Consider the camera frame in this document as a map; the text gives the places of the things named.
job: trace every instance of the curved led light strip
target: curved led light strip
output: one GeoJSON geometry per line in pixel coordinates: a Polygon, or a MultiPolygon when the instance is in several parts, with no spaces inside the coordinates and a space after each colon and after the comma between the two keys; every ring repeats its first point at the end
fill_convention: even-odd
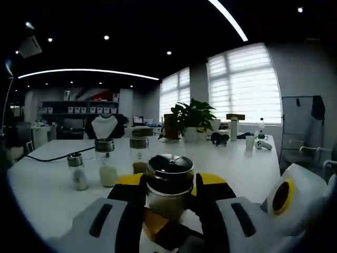
{"type": "Polygon", "coordinates": [[[147,75],[138,75],[138,74],[133,74],[133,73],[128,73],[128,72],[120,72],[120,71],[112,71],[112,70],[95,70],[95,69],[60,69],[60,70],[45,70],[45,71],[39,71],[39,72],[34,72],[26,75],[21,75],[18,78],[24,78],[27,76],[31,75],[39,75],[39,74],[44,74],[44,73],[51,73],[51,72],[62,72],[62,71],[91,71],[91,72],[104,72],[104,73],[113,73],[113,74],[121,74],[121,75],[131,75],[131,76],[137,76],[137,77],[142,77],[142,78],[147,78],[147,79],[152,79],[152,80],[159,80],[159,78],[147,76],[147,75]]]}
{"type": "Polygon", "coordinates": [[[227,20],[231,23],[232,27],[239,34],[239,36],[241,37],[241,39],[243,41],[247,41],[248,40],[247,36],[244,34],[244,32],[242,31],[242,29],[239,26],[239,24],[235,21],[235,19],[233,18],[233,16],[226,10],[226,8],[221,3],[219,3],[218,0],[209,0],[209,2],[211,4],[213,4],[214,7],[217,8],[219,10],[219,12],[221,12],[221,14],[225,16],[225,18],[227,18],[227,20]]]}

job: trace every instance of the window blind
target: window blind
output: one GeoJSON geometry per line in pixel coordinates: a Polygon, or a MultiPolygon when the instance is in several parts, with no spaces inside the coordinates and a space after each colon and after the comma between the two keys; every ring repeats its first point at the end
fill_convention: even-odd
{"type": "Polygon", "coordinates": [[[214,115],[245,114],[242,123],[281,124],[281,99],[276,73],[264,44],[216,55],[207,65],[209,101],[214,115]]]}
{"type": "Polygon", "coordinates": [[[190,69],[186,68],[165,79],[161,83],[159,102],[159,121],[164,114],[172,113],[171,107],[177,102],[189,104],[190,95],[190,69]]]}

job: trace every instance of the green leaves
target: green leaves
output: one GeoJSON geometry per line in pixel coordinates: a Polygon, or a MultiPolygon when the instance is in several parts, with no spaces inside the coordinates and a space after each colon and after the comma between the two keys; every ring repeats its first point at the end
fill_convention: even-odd
{"type": "Polygon", "coordinates": [[[177,103],[175,107],[171,108],[173,113],[171,124],[177,128],[180,133],[183,133],[185,128],[188,127],[203,127],[205,129],[211,129],[210,121],[216,119],[211,114],[210,110],[215,110],[206,102],[200,102],[195,99],[191,99],[191,103],[177,103]]]}

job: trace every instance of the white cup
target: white cup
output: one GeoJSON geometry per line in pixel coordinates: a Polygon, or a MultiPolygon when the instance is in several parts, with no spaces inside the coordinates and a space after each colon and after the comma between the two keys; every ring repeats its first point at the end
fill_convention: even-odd
{"type": "Polygon", "coordinates": [[[254,147],[255,136],[246,136],[246,150],[252,151],[254,147]]]}

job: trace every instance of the potted plant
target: potted plant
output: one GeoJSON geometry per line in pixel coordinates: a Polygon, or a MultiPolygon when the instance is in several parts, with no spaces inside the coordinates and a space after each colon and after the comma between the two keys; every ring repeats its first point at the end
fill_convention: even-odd
{"type": "Polygon", "coordinates": [[[200,102],[191,99],[191,103],[177,103],[171,108],[173,113],[171,124],[178,129],[179,133],[184,135],[186,143],[198,142],[196,128],[213,130],[211,120],[216,117],[211,113],[214,109],[206,102],[200,102]]]}

